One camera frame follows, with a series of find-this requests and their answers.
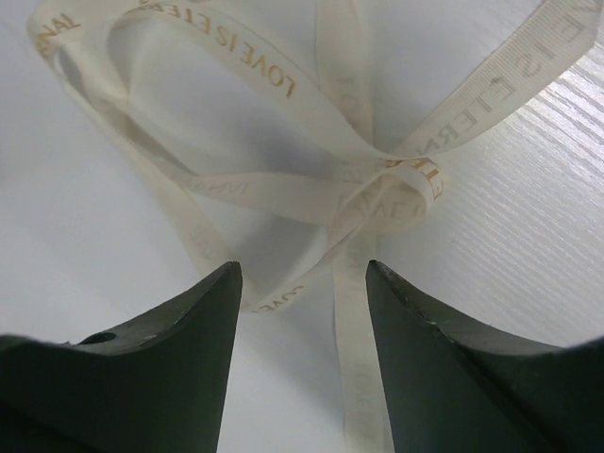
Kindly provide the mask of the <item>cream printed ribbon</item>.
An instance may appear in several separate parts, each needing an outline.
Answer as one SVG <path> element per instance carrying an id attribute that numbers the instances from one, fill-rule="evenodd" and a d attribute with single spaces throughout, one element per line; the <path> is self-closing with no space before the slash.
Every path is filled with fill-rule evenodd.
<path id="1" fill-rule="evenodd" d="M 361 261 L 377 238 L 419 223 L 442 195 L 435 155 L 456 149 L 523 107 L 594 44 L 598 1 L 545 1 L 398 147 L 373 143 L 370 54 L 354 1 L 317 7 L 319 76 L 311 79 L 273 43 L 216 1 L 43 1 L 27 33 L 49 66 L 65 51 L 80 73 L 56 77 L 143 175 L 199 270 L 230 256 L 196 195 L 325 227 L 327 248 L 299 277 L 261 293 L 243 283 L 242 309 L 289 308 L 324 270 L 332 274 L 336 344 L 344 385 L 344 432 L 351 452 L 394 450 L 393 415 L 370 328 Z M 109 34 L 135 22 L 164 21 L 195 42 L 336 157 L 327 180 L 280 173 L 226 172 L 184 131 L 151 121 L 134 102 L 135 73 L 109 56 Z"/>

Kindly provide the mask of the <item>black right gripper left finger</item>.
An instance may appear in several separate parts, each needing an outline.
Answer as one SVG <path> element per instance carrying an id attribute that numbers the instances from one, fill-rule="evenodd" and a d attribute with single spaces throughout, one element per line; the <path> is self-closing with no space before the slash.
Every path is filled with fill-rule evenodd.
<path id="1" fill-rule="evenodd" d="M 229 262 L 78 344 L 1 339 L 5 452 L 213 452 L 243 286 Z"/>

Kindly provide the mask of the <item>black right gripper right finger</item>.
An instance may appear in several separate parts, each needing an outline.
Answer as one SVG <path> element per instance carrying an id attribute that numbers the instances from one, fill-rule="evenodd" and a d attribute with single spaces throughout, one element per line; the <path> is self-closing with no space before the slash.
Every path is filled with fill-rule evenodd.
<path id="1" fill-rule="evenodd" d="M 398 452 L 599 452 L 603 343 L 535 342 L 423 293 L 386 265 L 366 272 Z"/>

